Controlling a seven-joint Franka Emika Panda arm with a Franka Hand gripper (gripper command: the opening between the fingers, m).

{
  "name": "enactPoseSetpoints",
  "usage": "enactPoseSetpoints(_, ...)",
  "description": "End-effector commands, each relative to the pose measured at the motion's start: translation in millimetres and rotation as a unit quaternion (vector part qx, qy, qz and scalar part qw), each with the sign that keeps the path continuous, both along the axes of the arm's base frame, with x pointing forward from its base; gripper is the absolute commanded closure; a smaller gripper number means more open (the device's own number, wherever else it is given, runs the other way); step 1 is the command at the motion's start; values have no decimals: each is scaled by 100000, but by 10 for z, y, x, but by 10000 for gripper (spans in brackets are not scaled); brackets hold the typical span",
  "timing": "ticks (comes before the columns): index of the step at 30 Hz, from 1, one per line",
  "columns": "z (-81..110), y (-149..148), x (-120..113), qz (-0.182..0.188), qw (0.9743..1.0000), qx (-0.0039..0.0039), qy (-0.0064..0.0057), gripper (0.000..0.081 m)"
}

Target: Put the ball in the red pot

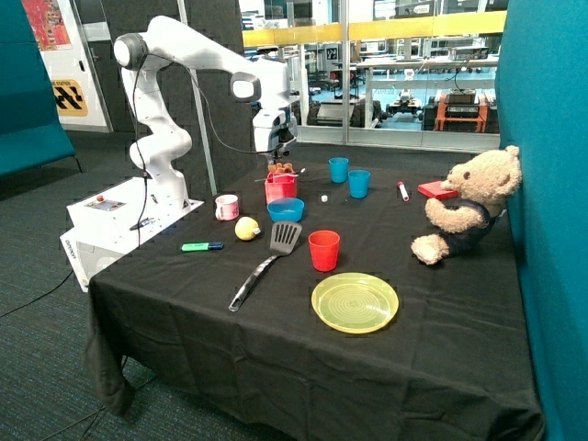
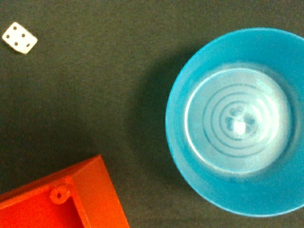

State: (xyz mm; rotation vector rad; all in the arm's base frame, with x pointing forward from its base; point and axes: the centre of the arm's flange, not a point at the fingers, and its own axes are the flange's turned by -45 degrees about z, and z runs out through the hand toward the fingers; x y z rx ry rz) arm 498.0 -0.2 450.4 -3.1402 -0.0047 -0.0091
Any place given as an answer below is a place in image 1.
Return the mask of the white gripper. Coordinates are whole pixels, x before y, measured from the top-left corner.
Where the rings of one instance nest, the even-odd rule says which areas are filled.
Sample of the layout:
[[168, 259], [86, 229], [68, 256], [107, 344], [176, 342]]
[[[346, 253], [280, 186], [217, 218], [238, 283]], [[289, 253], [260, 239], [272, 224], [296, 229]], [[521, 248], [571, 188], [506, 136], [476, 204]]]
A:
[[285, 151], [298, 137], [296, 118], [289, 107], [262, 108], [253, 119], [257, 153]]

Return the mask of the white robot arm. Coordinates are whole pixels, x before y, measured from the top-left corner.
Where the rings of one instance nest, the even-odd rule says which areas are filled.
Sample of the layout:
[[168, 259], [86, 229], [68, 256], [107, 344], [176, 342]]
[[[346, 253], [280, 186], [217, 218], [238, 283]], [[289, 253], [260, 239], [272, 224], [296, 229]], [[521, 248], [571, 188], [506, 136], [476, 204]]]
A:
[[235, 100], [261, 107], [253, 119], [254, 147], [268, 160], [274, 161], [296, 140], [288, 66], [279, 59], [252, 62], [165, 16], [153, 18], [144, 32], [118, 37], [114, 54], [134, 116], [151, 131], [132, 144], [130, 157], [152, 178], [155, 199], [163, 208], [182, 209], [188, 204], [185, 178], [172, 162], [192, 147], [188, 132], [170, 117], [157, 82], [158, 72], [169, 64], [231, 74]]

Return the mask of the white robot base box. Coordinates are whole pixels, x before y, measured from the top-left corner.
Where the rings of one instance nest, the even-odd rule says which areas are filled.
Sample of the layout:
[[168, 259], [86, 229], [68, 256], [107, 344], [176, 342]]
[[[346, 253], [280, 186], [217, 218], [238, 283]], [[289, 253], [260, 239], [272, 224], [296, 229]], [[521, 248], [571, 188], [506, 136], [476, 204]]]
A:
[[[203, 204], [165, 199], [152, 179], [133, 177], [67, 207], [72, 229], [61, 236], [64, 252], [83, 292], [90, 279]], [[153, 224], [130, 227], [146, 218]]]

